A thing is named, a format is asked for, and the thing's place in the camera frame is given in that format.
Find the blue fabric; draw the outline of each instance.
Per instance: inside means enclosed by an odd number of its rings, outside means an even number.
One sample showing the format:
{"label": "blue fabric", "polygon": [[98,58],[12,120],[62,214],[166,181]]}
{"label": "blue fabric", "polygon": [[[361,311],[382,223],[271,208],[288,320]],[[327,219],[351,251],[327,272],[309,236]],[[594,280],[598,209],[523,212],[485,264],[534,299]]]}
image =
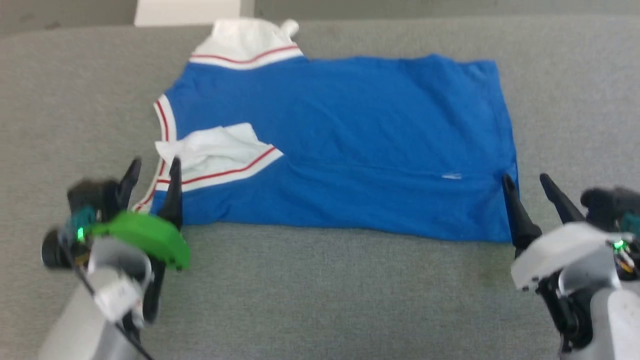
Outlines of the blue fabric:
{"label": "blue fabric", "polygon": [[[510,242],[500,177],[517,181],[492,61],[356,57],[254,70],[190,63],[165,93],[177,138],[249,122],[285,156],[184,194],[185,224],[364,227]],[[152,212],[166,193],[156,192]]]}

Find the green gripper cover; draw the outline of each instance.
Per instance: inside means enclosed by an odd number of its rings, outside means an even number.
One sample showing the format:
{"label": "green gripper cover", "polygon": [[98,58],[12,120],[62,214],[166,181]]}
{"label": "green gripper cover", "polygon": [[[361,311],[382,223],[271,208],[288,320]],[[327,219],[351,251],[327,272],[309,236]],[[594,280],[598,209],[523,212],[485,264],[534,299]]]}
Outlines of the green gripper cover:
{"label": "green gripper cover", "polygon": [[155,215],[122,211],[108,223],[91,226],[89,233],[118,238],[164,262],[167,268],[189,268],[191,251],[182,234]]}

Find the red stripe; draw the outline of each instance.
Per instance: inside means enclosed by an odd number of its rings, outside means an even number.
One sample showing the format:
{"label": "red stripe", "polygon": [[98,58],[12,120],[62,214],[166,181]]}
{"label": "red stripe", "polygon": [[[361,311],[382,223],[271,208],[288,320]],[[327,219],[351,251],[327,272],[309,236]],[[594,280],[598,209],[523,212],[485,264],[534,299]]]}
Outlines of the red stripe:
{"label": "red stripe", "polygon": [[[164,114],[164,110],[162,109],[162,105],[160,105],[160,100],[156,100],[156,106],[158,107],[158,110],[160,110],[160,116],[162,117],[162,122],[164,124],[164,140],[165,141],[169,141],[169,127],[167,126],[166,115]],[[160,171],[158,172],[158,174],[156,176],[162,175],[162,173],[164,171],[164,165],[165,165],[165,162],[164,162],[164,160],[162,160],[162,163],[160,164]],[[144,205],[146,205],[149,201],[151,201],[151,199],[153,199],[154,192],[156,192],[156,184],[153,184],[153,188],[152,188],[151,193],[149,194],[149,196],[143,202],[139,203],[138,206],[136,206],[136,211],[140,211],[140,209]]]}
{"label": "red stripe", "polygon": [[[182,184],[183,185],[187,185],[187,184],[191,184],[191,183],[195,183],[196,181],[200,181],[200,180],[205,180],[205,179],[210,179],[212,177],[218,177],[218,176],[224,176],[224,175],[229,175],[229,174],[235,174],[236,172],[243,172],[245,170],[248,170],[249,168],[251,168],[252,166],[254,166],[255,164],[257,164],[260,160],[264,159],[267,155],[271,154],[271,152],[273,152],[276,148],[272,147],[269,150],[267,150],[264,154],[258,156],[258,158],[256,160],[253,160],[249,165],[243,167],[243,168],[238,168],[235,170],[229,170],[229,171],[225,171],[225,172],[218,172],[215,174],[210,174],[210,175],[204,175],[204,176],[200,176],[200,177],[196,177],[193,179],[189,179],[187,181],[183,181]],[[164,183],[164,184],[168,184],[169,180],[165,180],[165,179],[158,179],[158,183]]]}
{"label": "red stripe", "polygon": [[230,63],[236,63],[236,64],[248,64],[248,63],[252,63],[256,60],[258,60],[259,58],[263,58],[269,54],[273,54],[273,53],[278,53],[280,51],[286,51],[286,50],[291,50],[291,49],[298,49],[297,45],[290,45],[290,46],[285,46],[285,47],[279,47],[278,49],[273,49],[273,50],[269,50],[266,51],[265,53],[256,55],[256,57],[249,59],[249,60],[233,60],[230,58],[226,58],[224,56],[220,56],[220,55],[204,55],[204,54],[192,54],[191,58],[209,58],[209,59],[219,59],[219,60],[225,60],[225,61],[229,61]]}

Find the gray fabric surface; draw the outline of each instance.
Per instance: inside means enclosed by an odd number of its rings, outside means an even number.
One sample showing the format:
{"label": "gray fabric surface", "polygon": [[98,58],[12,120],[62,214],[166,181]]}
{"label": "gray fabric surface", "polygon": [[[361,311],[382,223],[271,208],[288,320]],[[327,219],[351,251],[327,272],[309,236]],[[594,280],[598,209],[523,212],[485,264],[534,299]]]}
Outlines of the gray fabric surface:
{"label": "gray fabric surface", "polygon": [[[99,28],[0,40],[0,358],[33,359],[76,285],[40,264],[40,241],[83,176],[156,167],[155,98],[207,28]],[[559,17],[303,22],[313,57],[498,61],[522,198],[559,224],[537,176],[570,197],[640,189],[640,20]],[[193,268],[168,274],[143,341],[163,359],[552,359],[542,300],[513,289],[505,245],[366,230],[214,224],[184,230]]]}

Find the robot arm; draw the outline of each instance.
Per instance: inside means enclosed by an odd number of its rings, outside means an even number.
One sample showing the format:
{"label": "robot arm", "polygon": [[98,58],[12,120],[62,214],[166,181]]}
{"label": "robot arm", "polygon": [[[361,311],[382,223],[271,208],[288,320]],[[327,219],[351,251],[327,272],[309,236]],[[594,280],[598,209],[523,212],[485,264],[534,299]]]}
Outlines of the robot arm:
{"label": "robot arm", "polygon": [[126,210],[140,165],[134,160],[119,183],[84,180],[69,190],[72,216],[47,234],[42,261],[73,270],[82,283],[44,341],[40,360],[152,359],[140,331],[157,318],[165,270],[187,268],[189,249],[180,235],[180,161],[172,164],[157,216]]}
{"label": "robot arm", "polygon": [[518,199],[509,176],[502,187],[516,260],[511,276],[522,291],[540,295],[561,336],[562,360],[640,357],[640,298],[623,288],[638,280],[636,235],[640,195],[592,189],[585,218],[548,175],[540,176],[563,226],[542,234]]}

